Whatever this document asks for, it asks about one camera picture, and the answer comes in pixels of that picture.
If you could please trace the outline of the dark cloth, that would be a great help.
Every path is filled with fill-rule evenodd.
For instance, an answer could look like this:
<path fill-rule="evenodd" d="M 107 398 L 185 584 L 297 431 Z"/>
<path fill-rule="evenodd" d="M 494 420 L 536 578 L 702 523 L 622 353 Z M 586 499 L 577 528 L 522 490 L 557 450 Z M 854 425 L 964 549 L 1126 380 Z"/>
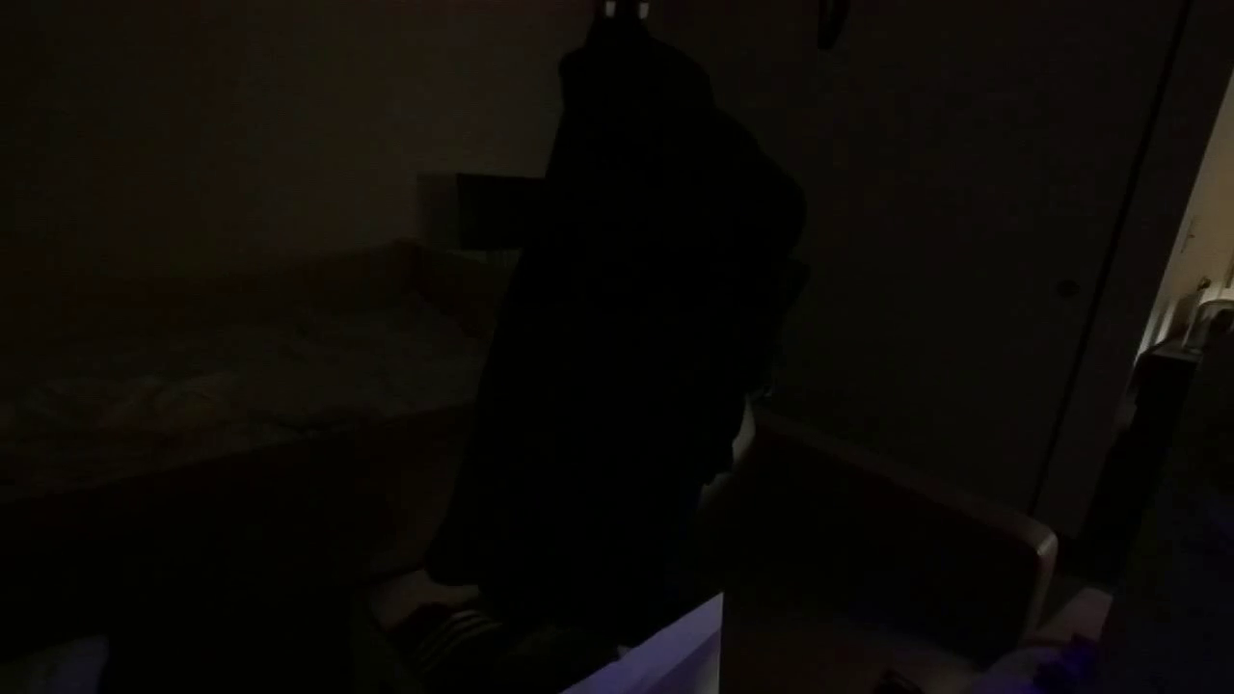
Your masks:
<path fill-rule="evenodd" d="M 593 24 L 561 87 L 429 576 L 509 625 L 641 637 L 762 377 L 807 201 L 635 18 Z"/>

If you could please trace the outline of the sofa bed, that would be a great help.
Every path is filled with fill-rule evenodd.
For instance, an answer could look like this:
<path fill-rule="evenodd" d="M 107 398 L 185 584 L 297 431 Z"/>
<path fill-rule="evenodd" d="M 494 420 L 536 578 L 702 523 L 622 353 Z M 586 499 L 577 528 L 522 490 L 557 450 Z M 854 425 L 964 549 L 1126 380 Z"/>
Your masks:
<path fill-rule="evenodd" d="M 512 262 L 399 243 L 0 302 L 12 605 L 415 567 Z"/>

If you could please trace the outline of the cardboard box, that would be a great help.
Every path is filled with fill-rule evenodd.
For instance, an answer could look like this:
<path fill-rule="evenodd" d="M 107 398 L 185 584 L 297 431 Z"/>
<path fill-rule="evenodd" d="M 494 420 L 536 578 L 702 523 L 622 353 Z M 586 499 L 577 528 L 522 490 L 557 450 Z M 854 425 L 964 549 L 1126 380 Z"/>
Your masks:
<path fill-rule="evenodd" d="M 967 694 L 1041 622 L 1050 523 L 785 420 L 722 490 L 722 694 Z"/>

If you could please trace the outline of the striped shoe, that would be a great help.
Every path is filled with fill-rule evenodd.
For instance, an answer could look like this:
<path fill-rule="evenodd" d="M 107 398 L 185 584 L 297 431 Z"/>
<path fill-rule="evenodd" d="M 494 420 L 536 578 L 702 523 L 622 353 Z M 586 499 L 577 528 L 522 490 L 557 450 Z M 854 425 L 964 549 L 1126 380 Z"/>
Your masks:
<path fill-rule="evenodd" d="M 426 605 L 391 631 L 401 662 L 429 686 L 451 690 L 512 643 L 512 628 L 481 605 Z"/>

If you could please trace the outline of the closet door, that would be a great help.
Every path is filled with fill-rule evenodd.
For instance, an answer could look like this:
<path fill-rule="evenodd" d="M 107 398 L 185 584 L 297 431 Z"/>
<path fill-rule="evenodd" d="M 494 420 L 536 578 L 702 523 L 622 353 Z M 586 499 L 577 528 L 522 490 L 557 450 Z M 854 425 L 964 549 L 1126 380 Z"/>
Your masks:
<path fill-rule="evenodd" d="M 1035 513 L 1184 51 L 1229 0 L 854 0 L 775 402 Z"/>

